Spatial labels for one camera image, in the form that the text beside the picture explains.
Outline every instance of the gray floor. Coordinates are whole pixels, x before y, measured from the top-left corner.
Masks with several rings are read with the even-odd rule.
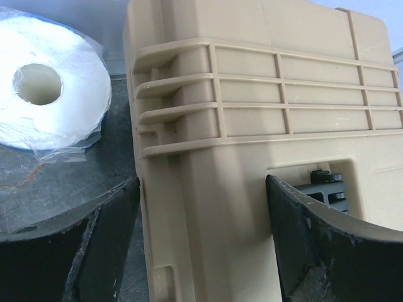
[[[141,213],[136,220],[133,239],[127,255],[125,275],[119,302],[148,302],[149,290],[145,271],[143,225]]]

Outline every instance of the black plastic piece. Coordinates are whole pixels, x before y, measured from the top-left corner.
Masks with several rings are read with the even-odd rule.
[[[336,211],[266,178],[286,302],[403,301],[403,232]]]
[[[348,214],[346,184],[341,173],[329,171],[313,171],[310,173],[311,184],[295,186],[304,194]]]
[[[129,179],[62,215],[0,234],[0,301],[117,301],[139,186]]]

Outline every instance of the plastic case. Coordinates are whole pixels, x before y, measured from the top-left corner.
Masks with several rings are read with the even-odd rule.
[[[343,173],[351,215],[403,230],[380,20],[302,0],[132,0],[124,42],[151,301],[281,301],[268,174]]]

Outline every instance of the dark countertop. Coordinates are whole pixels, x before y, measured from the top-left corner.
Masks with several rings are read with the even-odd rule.
[[[0,233],[13,233],[75,208],[135,175],[126,81],[113,81],[112,88],[102,139],[87,150],[87,161],[39,164],[32,155],[0,145]],[[148,300],[139,215],[119,301]]]

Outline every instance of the plastic wrap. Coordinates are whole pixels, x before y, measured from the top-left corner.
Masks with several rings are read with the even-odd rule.
[[[0,39],[0,143],[39,162],[84,161],[111,101],[103,47],[9,8],[0,8]],[[10,60],[18,63],[14,73]]]

